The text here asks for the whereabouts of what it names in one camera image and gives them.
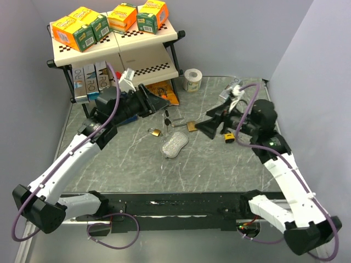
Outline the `yellow padlock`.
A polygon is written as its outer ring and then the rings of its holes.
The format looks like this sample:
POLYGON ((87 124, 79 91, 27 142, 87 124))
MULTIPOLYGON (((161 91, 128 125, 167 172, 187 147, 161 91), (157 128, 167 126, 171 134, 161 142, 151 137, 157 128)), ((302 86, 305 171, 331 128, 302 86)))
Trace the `yellow padlock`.
POLYGON ((235 141, 234 133, 232 133, 230 131, 226 131, 224 133, 224 141, 225 141, 226 144, 233 143, 235 141))

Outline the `orange black padlock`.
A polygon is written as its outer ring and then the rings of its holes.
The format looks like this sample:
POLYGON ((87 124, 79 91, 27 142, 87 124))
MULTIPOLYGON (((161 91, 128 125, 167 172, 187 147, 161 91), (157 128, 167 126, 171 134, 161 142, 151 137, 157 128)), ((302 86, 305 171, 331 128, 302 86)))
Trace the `orange black padlock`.
POLYGON ((168 98, 167 96, 167 88, 166 87, 158 87, 157 89, 158 96, 166 99, 168 98))

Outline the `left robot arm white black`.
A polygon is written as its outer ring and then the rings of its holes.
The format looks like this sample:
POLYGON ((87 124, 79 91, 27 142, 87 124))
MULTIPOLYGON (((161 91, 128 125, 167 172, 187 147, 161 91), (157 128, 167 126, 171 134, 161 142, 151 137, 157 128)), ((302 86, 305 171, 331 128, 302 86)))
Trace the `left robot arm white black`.
POLYGON ((133 116, 145 118, 170 105, 140 84, 121 95, 118 87, 103 89, 66 150, 28 186, 18 185, 13 198, 21 216, 49 234, 63 221, 83 215, 96 220, 107 217, 109 200, 97 191, 62 198, 66 186, 79 170, 117 135, 117 126, 133 116))

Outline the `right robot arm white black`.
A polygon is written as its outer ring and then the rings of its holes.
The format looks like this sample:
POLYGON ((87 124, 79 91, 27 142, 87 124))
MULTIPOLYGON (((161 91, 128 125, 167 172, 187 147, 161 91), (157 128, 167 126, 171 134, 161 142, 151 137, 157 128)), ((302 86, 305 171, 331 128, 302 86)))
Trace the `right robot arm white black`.
POLYGON ((339 217, 328 214, 307 186, 289 145, 275 129, 278 115, 274 104, 259 99, 250 103, 247 111, 244 114, 231 109, 225 102, 207 111, 209 119, 195 126, 210 139, 221 124, 222 131, 233 129, 250 136, 248 146, 271 173, 290 207, 286 210, 260 191, 252 190, 241 197, 240 214, 245 218, 257 215, 271 223, 283 233, 296 255, 309 253, 331 240, 337 242, 342 223, 339 217))

